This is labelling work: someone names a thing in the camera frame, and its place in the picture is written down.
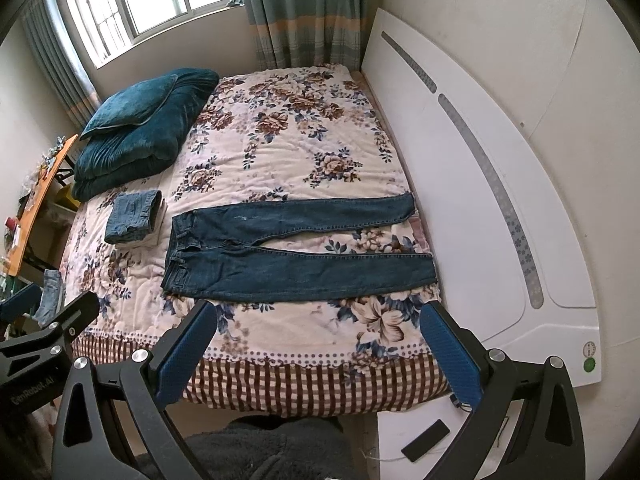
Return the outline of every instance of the red object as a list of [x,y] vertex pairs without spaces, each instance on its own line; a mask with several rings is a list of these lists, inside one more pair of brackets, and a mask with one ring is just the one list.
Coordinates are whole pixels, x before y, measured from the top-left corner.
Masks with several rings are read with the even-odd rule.
[[18,227],[18,221],[14,217],[9,216],[4,222],[4,225],[9,228],[9,231],[14,232],[15,228]]

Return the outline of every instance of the orange table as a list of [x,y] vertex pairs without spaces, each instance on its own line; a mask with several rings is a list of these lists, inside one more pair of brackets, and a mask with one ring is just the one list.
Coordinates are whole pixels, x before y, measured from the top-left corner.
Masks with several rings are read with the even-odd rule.
[[29,240],[29,234],[31,234],[31,229],[33,228],[33,223],[36,220],[40,206],[42,206],[44,197],[46,196],[51,183],[55,179],[56,172],[60,168],[60,164],[62,164],[66,154],[69,152],[73,143],[76,142],[77,138],[78,136],[75,135],[65,142],[62,149],[56,155],[56,161],[54,162],[53,167],[49,170],[49,173],[42,177],[36,184],[36,191],[33,199],[31,200],[30,208],[25,209],[22,213],[22,218],[18,220],[18,225],[20,226],[20,239],[18,240],[17,245],[9,250],[9,253],[6,256],[6,263],[4,264],[4,272],[9,276],[17,276],[20,272],[20,266],[22,265],[22,259],[24,258],[24,251],[27,247],[27,240]]

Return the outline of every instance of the floral blanket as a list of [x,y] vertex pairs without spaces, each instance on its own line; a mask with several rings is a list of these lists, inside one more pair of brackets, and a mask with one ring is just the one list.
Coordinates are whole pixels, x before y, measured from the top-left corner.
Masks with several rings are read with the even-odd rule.
[[[104,228],[118,193],[160,189],[168,210],[155,248],[118,251]],[[82,205],[63,258],[67,301],[100,299],[75,341],[94,362],[125,359],[180,323],[193,300],[160,287],[170,218],[261,200],[368,198],[407,192],[398,154],[362,88],[340,65],[224,78],[175,165]],[[295,251],[428,251],[417,216],[385,228],[303,234],[266,245]],[[437,285],[384,296],[220,303],[218,326],[185,397],[212,408],[321,415],[405,410],[447,385],[418,330]]]

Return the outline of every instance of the floor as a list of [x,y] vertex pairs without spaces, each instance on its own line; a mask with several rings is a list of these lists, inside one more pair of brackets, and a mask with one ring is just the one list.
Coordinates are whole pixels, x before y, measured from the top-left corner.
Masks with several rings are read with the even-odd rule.
[[[126,403],[116,401],[116,409],[133,453],[138,455],[146,452]],[[212,410],[204,404],[193,404],[186,400],[168,406],[167,413],[183,437],[205,431],[221,430],[239,416],[260,415],[260,412]],[[344,433],[351,443],[353,461],[362,479],[379,480],[378,463],[374,458],[377,455],[378,446],[375,413],[343,415],[339,418]]]

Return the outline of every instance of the wall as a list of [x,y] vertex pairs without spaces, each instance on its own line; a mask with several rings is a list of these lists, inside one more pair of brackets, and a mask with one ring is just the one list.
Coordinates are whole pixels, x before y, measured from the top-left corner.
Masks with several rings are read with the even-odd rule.
[[596,294],[604,380],[577,390],[588,478],[640,416],[640,53],[605,0],[383,0],[505,110],[556,184]]
[[[66,23],[73,23],[66,0],[58,0]],[[102,99],[140,80],[181,67],[210,68],[221,76],[258,69],[255,42],[244,7],[233,7],[175,25],[96,68],[78,31],[71,40]]]
[[22,181],[57,136],[76,132],[50,89],[18,21],[0,45],[0,219],[14,216]]

